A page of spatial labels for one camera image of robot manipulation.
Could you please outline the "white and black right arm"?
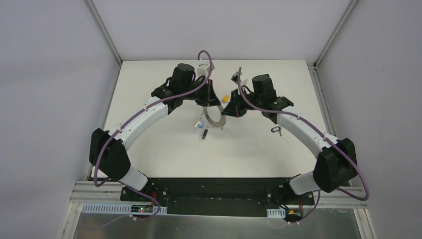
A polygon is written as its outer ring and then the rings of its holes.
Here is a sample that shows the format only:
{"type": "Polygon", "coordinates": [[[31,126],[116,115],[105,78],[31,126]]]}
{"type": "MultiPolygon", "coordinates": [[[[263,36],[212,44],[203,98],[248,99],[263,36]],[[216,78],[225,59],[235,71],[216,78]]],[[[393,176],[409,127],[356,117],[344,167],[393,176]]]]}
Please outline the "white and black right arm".
{"type": "Polygon", "coordinates": [[[313,171],[300,174],[284,184],[283,199],[295,204],[306,192],[332,192],[357,176],[353,164],[357,162],[354,143],[325,133],[305,119],[294,103],[279,97],[269,74],[253,77],[253,90],[242,85],[239,75],[231,77],[237,89],[231,91],[230,101],[222,114],[242,117],[248,110],[258,110],[265,118],[295,136],[316,158],[313,171]]]}

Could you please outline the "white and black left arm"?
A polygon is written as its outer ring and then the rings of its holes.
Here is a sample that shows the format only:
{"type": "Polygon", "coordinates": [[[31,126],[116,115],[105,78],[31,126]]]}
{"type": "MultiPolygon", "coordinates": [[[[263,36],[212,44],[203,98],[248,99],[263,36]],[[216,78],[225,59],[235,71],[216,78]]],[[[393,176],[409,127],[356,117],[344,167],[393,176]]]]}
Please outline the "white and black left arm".
{"type": "Polygon", "coordinates": [[[157,87],[147,101],[132,115],[109,128],[96,129],[91,136],[89,162],[95,173],[101,171],[108,179],[133,188],[139,201],[147,201],[152,188],[148,177],[131,165],[127,151],[152,125],[172,113],[183,101],[195,101],[201,107],[221,104],[213,90],[210,73],[214,65],[201,63],[197,68],[178,64],[171,77],[157,87]]]}

